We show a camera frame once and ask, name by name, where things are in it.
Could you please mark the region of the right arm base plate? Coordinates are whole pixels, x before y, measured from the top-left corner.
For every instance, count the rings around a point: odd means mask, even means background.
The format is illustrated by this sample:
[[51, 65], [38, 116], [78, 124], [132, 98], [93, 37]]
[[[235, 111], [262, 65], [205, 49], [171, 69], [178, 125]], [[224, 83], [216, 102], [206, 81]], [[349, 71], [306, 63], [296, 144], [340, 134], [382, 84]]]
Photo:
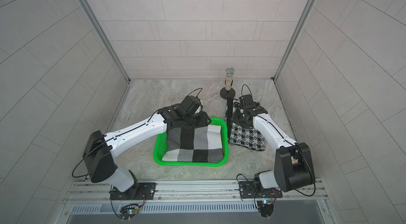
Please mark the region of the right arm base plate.
[[254, 187], [252, 181], [239, 181], [239, 193], [241, 199], [258, 199], [263, 198], [263, 195], [259, 194]]

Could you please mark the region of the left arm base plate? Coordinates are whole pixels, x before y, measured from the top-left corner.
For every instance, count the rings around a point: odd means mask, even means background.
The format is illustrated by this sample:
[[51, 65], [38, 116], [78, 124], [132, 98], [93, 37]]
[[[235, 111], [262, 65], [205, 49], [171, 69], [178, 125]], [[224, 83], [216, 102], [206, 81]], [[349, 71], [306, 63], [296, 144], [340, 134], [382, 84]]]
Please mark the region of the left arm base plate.
[[110, 200], [152, 200], [155, 194], [156, 183], [146, 182], [135, 184], [125, 192], [116, 187], [110, 191]]

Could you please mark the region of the right circuit board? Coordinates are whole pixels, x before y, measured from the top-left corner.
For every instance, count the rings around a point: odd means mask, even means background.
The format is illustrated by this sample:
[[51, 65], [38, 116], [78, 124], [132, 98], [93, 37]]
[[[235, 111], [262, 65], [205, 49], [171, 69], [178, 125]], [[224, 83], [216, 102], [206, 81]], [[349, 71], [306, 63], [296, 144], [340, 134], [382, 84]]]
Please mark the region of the right circuit board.
[[270, 218], [274, 212], [274, 204], [267, 201], [257, 201], [256, 207], [262, 218]]

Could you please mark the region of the circuit board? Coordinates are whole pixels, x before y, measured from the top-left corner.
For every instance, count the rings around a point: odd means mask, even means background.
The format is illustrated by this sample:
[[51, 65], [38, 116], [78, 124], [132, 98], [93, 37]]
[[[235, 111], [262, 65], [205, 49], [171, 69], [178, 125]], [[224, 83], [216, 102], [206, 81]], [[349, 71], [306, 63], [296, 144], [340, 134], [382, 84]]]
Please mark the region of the circuit board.
[[140, 212], [140, 205], [137, 203], [129, 204], [126, 206], [121, 207], [119, 211], [119, 216], [121, 218], [121, 222], [127, 220], [128, 222], [136, 216]]
[[270, 218], [274, 212], [274, 204], [267, 201], [257, 201], [256, 207], [262, 218]]

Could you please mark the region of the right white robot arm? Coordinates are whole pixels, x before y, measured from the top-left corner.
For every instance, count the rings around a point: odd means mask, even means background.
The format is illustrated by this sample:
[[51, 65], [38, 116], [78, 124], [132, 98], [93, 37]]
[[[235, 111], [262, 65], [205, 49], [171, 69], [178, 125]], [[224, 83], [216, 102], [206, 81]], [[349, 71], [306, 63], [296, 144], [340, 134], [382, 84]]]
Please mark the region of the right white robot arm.
[[298, 191], [316, 182], [310, 148], [297, 143], [284, 133], [262, 107], [251, 110], [237, 109], [232, 122], [244, 129], [255, 129], [275, 151], [274, 169], [254, 176], [256, 189], [280, 189], [283, 192]]

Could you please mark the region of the black white houndstooth scarf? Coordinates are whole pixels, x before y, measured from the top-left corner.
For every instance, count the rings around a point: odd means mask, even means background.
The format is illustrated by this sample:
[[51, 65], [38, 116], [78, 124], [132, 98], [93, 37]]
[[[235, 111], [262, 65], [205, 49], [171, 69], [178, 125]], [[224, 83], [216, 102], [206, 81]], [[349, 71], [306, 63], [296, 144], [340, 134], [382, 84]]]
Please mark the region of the black white houndstooth scarf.
[[265, 139], [258, 130], [245, 129], [232, 121], [233, 112], [239, 106], [238, 101], [232, 98], [227, 99], [225, 119], [228, 142], [254, 151], [265, 151]]

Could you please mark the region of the left circuit board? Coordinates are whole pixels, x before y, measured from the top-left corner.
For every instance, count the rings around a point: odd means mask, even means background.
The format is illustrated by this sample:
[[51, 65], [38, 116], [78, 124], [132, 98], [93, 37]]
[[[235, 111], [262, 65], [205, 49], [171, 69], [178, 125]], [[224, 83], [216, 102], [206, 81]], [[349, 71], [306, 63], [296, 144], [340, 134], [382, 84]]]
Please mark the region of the left circuit board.
[[127, 220], [128, 222], [136, 216], [140, 212], [140, 205], [137, 203], [129, 204], [126, 206], [121, 207], [119, 211], [119, 216], [121, 218], [121, 222]]

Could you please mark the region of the aluminium mounting rail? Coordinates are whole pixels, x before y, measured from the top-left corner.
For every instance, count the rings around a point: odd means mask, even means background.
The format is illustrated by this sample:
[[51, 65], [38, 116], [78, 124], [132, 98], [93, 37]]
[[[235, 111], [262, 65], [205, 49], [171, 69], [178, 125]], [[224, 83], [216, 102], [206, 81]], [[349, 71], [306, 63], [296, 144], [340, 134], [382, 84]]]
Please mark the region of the aluminium mounting rail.
[[[220, 202], [251, 201], [242, 199], [239, 183], [231, 180], [146, 180], [155, 183], [152, 199], [146, 203], [170, 202]], [[109, 184], [94, 184], [86, 180], [73, 182], [64, 196], [63, 203], [109, 203]], [[321, 179], [315, 185], [306, 186], [298, 191], [283, 192], [277, 202], [288, 200], [327, 200], [328, 195]]]

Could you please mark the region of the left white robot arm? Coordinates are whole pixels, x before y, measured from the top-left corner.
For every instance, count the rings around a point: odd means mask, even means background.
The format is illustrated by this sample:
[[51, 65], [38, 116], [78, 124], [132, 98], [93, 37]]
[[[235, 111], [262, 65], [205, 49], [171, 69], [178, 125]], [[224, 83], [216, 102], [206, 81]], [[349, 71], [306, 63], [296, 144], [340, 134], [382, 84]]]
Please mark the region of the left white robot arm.
[[158, 134], [174, 128], [202, 128], [211, 119], [202, 107], [191, 111], [180, 105], [157, 110], [150, 118], [125, 129], [102, 134], [92, 133], [84, 150], [83, 161], [92, 183], [107, 183], [119, 192], [138, 191], [139, 183], [130, 170], [124, 170], [115, 163], [115, 158], [128, 148]]

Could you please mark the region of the grey black checked scarf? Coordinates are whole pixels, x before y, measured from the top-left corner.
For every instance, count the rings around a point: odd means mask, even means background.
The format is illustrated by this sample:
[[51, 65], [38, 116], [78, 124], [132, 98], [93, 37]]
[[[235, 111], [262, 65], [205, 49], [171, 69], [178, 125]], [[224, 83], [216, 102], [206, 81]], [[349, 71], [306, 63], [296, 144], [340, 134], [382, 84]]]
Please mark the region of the grey black checked scarf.
[[218, 163], [224, 158], [222, 127], [180, 127], [167, 133], [164, 162]]

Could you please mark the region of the green plastic basket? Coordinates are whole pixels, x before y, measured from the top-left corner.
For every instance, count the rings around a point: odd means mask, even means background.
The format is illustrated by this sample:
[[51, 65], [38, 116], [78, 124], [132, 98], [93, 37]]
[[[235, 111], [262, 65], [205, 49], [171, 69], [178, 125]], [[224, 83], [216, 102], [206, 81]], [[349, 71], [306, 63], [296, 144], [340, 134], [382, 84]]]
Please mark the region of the green plastic basket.
[[224, 165], [229, 156], [228, 151], [228, 137], [227, 137], [227, 124], [224, 120], [220, 118], [211, 118], [210, 125], [219, 125], [222, 127], [222, 144], [224, 150], [224, 158], [218, 163], [191, 163], [191, 162], [164, 162], [162, 160], [165, 151], [167, 150], [167, 133], [162, 133], [157, 136], [156, 144], [154, 147], [153, 157], [157, 164], [163, 166], [209, 166], [209, 167], [219, 167]]

